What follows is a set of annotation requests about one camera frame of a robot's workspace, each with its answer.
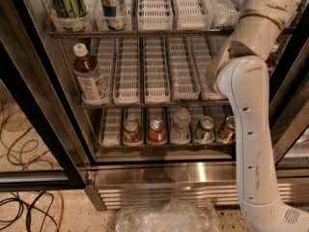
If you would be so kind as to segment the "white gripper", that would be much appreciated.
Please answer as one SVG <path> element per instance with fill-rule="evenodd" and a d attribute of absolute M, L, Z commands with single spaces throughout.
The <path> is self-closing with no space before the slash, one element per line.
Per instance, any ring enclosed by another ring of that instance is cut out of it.
<path fill-rule="evenodd" d="M 302 0 L 243 0 L 239 17 L 267 18 L 283 30 L 295 17 L 297 4 L 301 2 Z"/>

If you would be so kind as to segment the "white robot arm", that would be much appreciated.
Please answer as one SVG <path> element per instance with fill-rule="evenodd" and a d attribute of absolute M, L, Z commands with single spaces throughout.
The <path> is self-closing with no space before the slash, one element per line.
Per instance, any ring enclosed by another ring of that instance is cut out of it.
<path fill-rule="evenodd" d="M 232 107 L 239 206 L 253 232 L 309 232 L 309 214 L 280 197 L 268 121 L 267 58 L 300 1 L 243 0 L 234 32 L 205 74 L 208 90 Z"/>

